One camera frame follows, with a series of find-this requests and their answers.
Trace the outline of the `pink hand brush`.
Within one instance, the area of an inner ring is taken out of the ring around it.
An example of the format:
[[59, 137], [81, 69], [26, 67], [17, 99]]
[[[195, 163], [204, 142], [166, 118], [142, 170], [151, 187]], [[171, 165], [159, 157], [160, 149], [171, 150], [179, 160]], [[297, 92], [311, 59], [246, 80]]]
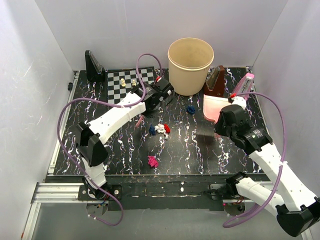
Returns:
[[137, 123], [135, 124], [135, 127], [138, 128], [140, 126], [140, 124], [142, 123], [142, 121], [144, 120], [145, 116], [142, 114], [139, 118], [139, 120], [137, 121]]

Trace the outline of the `pink dustpan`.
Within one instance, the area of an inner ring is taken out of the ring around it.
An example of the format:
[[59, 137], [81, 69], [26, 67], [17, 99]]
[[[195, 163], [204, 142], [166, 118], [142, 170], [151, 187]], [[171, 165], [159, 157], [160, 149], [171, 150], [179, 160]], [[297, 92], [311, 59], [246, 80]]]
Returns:
[[227, 98], [203, 95], [203, 115], [215, 126], [222, 108], [231, 105]]

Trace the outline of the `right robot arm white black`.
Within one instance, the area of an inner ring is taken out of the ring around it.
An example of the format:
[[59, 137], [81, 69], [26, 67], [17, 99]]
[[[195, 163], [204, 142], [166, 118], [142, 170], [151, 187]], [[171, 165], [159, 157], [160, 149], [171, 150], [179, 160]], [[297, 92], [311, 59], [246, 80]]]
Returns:
[[264, 129], [252, 126], [244, 109], [231, 104], [220, 110], [215, 132], [229, 137], [256, 162], [274, 184], [268, 190], [248, 175], [239, 172], [226, 180], [226, 192], [232, 199], [246, 197], [276, 217], [280, 227], [297, 237], [320, 220], [320, 199], [296, 176]]

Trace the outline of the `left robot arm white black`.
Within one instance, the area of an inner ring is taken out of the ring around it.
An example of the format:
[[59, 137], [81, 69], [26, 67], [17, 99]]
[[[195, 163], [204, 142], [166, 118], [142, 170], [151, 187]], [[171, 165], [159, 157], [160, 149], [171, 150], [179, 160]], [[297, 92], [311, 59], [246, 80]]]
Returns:
[[88, 195], [95, 200], [106, 196], [108, 184], [103, 163], [108, 158], [104, 147], [109, 138], [134, 117], [150, 114], [163, 100], [174, 93], [174, 87], [164, 78], [152, 84], [138, 84], [126, 94], [119, 105], [132, 105], [126, 108], [113, 107], [99, 118], [89, 123], [80, 122], [76, 126], [76, 148], [84, 164], [85, 177], [82, 179]]

